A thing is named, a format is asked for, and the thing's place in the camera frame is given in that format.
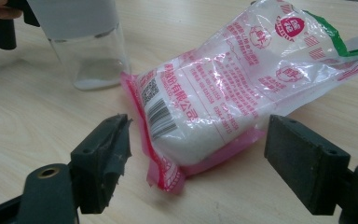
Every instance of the light wood grain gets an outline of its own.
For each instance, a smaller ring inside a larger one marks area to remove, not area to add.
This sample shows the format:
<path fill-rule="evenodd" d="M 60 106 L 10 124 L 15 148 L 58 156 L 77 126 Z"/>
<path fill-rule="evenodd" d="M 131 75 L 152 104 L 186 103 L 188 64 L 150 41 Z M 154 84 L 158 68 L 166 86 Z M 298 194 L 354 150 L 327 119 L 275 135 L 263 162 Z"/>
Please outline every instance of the light wood grain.
<path fill-rule="evenodd" d="M 241 0 L 117 0 L 134 74 L 196 48 L 245 10 Z M 293 0 L 326 18 L 344 39 L 358 35 L 358 3 Z M 18 47 L 0 50 L 0 203 L 22 193 L 41 166 L 67 163 L 69 153 L 103 119 L 136 118 L 121 87 L 78 91 L 63 74 L 42 30 L 16 20 Z M 358 77 L 300 107 L 290 117 L 351 154 L 358 165 Z M 81 223 L 337 223 L 314 217 L 264 159 L 261 139 L 235 158 L 186 181 L 180 195 L 150 188 L 148 158 L 131 125 L 132 157 L 110 207 Z"/>

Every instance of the pink printed bag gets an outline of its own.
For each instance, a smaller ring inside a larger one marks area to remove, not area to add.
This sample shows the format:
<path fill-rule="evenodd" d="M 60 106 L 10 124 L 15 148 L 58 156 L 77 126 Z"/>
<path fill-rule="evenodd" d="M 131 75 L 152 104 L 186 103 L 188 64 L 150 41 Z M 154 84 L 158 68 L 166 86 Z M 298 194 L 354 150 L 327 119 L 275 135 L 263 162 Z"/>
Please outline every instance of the pink printed bag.
<path fill-rule="evenodd" d="M 199 48 L 121 83 L 139 113 L 147 181 L 185 179 L 246 149 L 285 116 L 358 74 L 358 37 L 281 0 L 255 2 Z"/>

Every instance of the transparent lid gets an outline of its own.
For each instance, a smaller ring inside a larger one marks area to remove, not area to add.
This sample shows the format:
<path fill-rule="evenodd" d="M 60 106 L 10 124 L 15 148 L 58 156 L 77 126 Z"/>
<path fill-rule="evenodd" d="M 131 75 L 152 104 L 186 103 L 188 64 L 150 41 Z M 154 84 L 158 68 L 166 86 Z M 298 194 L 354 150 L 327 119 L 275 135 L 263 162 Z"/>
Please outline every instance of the transparent lid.
<path fill-rule="evenodd" d="M 117 27 L 115 0 L 28 0 L 46 36 L 72 39 Z"/>

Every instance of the metal screw hole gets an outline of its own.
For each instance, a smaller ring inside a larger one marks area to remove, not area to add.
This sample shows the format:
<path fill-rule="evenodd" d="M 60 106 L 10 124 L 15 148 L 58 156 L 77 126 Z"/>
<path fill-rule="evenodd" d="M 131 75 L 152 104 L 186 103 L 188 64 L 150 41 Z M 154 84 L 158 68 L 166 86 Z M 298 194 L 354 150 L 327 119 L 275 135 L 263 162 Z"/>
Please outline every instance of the metal screw hole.
<path fill-rule="evenodd" d="M 42 172 L 40 172 L 37 177 L 40 179 L 46 179 L 46 178 L 50 178 L 52 176 L 55 176 L 57 173 L 60 172 L 60 168 L 58 167 L 49 167 L 45 170 L 43 170 Z"/>
<path fill-rule="evenodd" d="M 337 152 L 335 150 L 328 150 L 327 152 L 332 154 L 332 155 L 337 155 Z"/>

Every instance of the transparent plastic bag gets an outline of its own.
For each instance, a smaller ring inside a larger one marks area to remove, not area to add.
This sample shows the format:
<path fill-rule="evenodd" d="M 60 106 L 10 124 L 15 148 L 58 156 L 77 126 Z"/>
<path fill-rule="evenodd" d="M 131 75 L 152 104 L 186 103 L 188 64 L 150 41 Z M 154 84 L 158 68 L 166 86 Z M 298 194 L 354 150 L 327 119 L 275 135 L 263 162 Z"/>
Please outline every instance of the transparent plastic bag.
<path fill-rule="evenodd" d="M 122 74 L 140 115 L 148 182 L 180 192 L 285 116 L 358 74 L 347 44 L 323 18 L 281 0 L 255 2 L 199 48 L 139 76 Z"/>

